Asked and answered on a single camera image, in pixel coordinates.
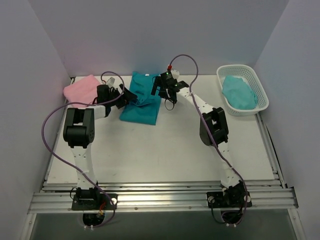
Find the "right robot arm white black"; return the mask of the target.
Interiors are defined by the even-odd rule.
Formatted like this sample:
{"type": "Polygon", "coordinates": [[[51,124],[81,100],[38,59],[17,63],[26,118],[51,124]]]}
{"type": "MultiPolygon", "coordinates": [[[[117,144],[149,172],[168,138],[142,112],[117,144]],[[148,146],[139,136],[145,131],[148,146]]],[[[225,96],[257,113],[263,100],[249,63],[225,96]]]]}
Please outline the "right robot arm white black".
{"type": "Polygon", "coordinates": [[[235,170],[229,151],[229,128],[223,108],[215,108],[196,95],[185,81],[178,81],[179,72],[168,70],[153,78],[151,94],[158,95],[175,105],[178,96],[193,104],[200,117],[201,141],[215,150],[220,158],[219,176],[222,200],[227,206],[249,200],[249,193],[242,176],[235,170]]]}

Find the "teal t shirt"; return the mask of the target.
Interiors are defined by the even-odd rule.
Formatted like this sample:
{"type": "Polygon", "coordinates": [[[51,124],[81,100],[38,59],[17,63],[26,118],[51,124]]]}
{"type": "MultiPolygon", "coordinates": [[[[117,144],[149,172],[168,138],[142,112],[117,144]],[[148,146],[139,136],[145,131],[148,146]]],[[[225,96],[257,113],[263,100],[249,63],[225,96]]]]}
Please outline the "teal t shirt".
{"type": "Polygon", "coordinates": [[[132,73],[129,91],[137,95],[137,100],[125,106],[119,116],[121,121],[156,125],[162,100],[151,92],[157,76],[157,73],[141,74],[135,71],[132,73]]]}

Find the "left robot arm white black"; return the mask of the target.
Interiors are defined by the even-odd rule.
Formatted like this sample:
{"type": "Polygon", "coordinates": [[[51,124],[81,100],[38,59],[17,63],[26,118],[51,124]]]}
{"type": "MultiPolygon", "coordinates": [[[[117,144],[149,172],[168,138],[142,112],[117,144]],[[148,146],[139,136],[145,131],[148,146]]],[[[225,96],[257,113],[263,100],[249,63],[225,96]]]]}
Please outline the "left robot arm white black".
{"type": "Polygon", "coordinates": [[[119,87],[122,91],[112,85],[98,85],[92,106],[68,108],[65,117],[63,139],[70,147],[77,169],[75,203],[90,210],[107,203],[107,196],[98,189],[93,168],[91,148],[95,138],[95,121],[108,117],[113,106],[121,109],[138,100],[138,96],[123,84],[119,87]]]}

